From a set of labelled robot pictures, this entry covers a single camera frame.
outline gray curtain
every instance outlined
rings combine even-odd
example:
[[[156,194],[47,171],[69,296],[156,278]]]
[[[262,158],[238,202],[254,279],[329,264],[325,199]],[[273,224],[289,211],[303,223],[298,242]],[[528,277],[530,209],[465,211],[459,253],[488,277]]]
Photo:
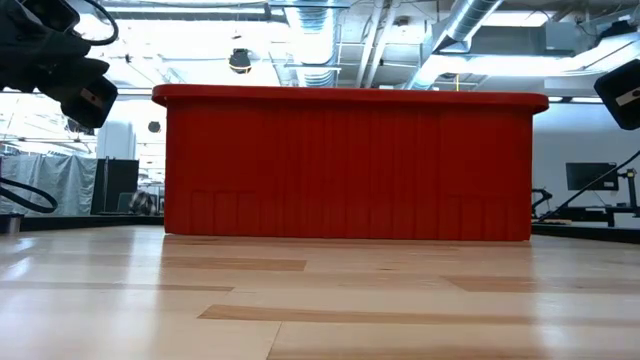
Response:
[[[2,158],[2,177],[31,185],[51,194],[58,201],[52,214],[27,210],[8,199],[0,200],[0,213],[10,212],[27,216],[88,216],[96,178],[97,159],[78,156],[8,156]],[[23,198],[49,206],[40,196],[2,184]]]

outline white wall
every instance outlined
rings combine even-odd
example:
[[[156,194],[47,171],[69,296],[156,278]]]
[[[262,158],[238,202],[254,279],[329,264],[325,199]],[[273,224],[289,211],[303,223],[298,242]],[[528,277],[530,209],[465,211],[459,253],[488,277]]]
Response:
[[[97,156],[121,160],[136,159],[136,131],[133,121],[142,120],[148,113],[131,104],[134,101],[116,101],[104,126],[98,130]]]
[[[640,130],[621,130],[604,105],[551,104],[549,110],[534,118],[533,186],[546,188],[553,194],[550,204],[554,209],[576,193],[567,190],[567,162],[620,164],[638,150]],[[628,167],[640,171],[640,158]],[[636,185],[640,190],[640,181],[636,180]],[[625,179],[620,179],[618,192],[598,192],[607,204],[628,202],[628,194]],[[602,202],[589,191],[571,204],[589,206],[602,205]],[[538,207],[538,213],[546,211],[546,204]],[[640,228],[640,219],[627,214],[617,215],[616,226]]]

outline wooden floor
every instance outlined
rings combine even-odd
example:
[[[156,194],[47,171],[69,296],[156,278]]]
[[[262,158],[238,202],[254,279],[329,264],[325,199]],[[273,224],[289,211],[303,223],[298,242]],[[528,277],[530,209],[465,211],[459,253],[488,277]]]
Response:
[[[0,359],[640,359],[640,246],[0,238]]]

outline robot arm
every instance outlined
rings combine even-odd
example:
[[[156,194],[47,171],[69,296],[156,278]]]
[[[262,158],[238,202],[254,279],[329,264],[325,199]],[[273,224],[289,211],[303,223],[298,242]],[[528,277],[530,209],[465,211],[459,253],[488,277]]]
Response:
[[[93,0],[84,0],[108,13]],[[92,45],[73,28],[78,12],[66,0],[0,0],[0,91],[31,93],[36,88],[58,101],[62,113],[87,128],[100,128],[118,96],[103,75],[109,64],[87,59]]]

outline red storage container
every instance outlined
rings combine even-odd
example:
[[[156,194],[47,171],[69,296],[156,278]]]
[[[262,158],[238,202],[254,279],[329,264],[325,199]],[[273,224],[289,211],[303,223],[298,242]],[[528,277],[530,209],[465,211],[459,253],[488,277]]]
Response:
[[[528,240],[536,94],[162,85],[165,228]]]

